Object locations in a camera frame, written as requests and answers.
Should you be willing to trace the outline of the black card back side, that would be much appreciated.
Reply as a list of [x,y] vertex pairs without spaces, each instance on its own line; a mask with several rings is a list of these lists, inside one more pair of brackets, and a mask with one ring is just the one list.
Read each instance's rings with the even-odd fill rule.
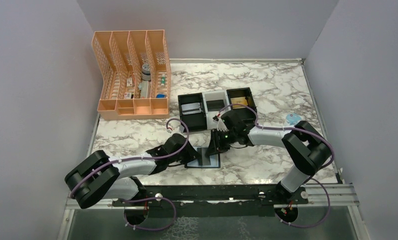
[[215,165],[215,158],[211,156],[206,156],[206,147],[199,147],[197,149],[199,153],[201,153],[201,159],[198,160],[198,165],[202,168],[211,168]]

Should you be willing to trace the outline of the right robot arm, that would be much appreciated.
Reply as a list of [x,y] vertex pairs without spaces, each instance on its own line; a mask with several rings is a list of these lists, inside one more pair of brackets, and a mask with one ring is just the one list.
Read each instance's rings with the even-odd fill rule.
[[213,129],[205,155],[207,157],[227,152],[231,145],[245,147],[273,146],[285,148],[293,166],[276,186],[276,199],[287,204],[296,196],[296,191],[320,169],[327,166],[333,157],[333,147],[312,125],[301,120],[290,127],[263,127],[257,123],[245,123],[239,114],[229,110],[215,117],[222,130]]

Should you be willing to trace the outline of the black leather card holder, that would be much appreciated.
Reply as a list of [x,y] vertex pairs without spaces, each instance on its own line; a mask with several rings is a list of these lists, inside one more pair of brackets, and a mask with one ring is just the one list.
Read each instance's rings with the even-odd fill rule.
[[195,159],[184,165],[186,169],[219,169],[221,167],[221,160],[219,154],[206,156],[207,147],[194,146],[201,159]]

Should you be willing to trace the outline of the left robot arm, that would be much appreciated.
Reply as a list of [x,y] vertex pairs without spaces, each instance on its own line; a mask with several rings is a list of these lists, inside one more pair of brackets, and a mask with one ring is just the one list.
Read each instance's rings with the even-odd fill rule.
[[175,133],[164,144],[138,155],[114,158],[97,150],[71,170],[64,181],[70,198],[81,209],[102,199],[124,199],[136,206],[144,200],[143,186],[136,176],[154,175],[171,164],[185,165],[201,158],[186,137]]

